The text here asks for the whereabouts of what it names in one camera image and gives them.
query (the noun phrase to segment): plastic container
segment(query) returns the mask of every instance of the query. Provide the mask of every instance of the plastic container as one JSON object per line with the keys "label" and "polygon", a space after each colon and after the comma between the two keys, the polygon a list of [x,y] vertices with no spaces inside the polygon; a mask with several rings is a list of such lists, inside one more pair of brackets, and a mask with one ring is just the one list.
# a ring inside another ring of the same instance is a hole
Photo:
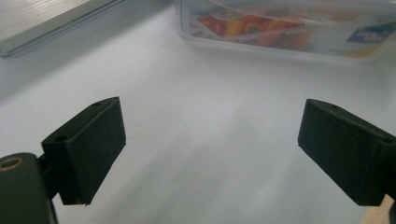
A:
{"label": "plastic container", "polygon": [[176,0],[184,36],[372,60],[396,40],[396,1]]}

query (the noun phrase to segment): white table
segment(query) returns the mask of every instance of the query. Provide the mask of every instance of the white table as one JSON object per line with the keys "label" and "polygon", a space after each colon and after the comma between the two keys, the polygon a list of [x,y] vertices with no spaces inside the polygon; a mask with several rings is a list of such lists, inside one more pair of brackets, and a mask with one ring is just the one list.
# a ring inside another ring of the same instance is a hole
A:
{"label": "white table", "polygon": [[307,98],[396,134],[396,48],[376,63],[293,60],[188,41],[172,0],[127,0],[0,59],[1,156],[119,96],[127,146],[61,223],[351,224],[354,204],[297,146]]}

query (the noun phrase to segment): screw hole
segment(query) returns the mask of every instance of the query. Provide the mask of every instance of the screw hole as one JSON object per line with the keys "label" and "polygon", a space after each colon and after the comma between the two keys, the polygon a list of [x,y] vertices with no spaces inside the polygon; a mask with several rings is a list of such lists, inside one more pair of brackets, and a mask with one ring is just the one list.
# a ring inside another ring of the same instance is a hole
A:
{"label": "screw hole", "polygon": [[55,138],[55,142],[62,142],[67,139],[67,135],[61,135]]}
{"label": "screw hole", "polygon": [[23,158],[21,157],[15,157],[15,158],[10,158],[5,161],[0,161],[0,171],[8,171],[12,170],[18,166],[20,166],[23,162]]}

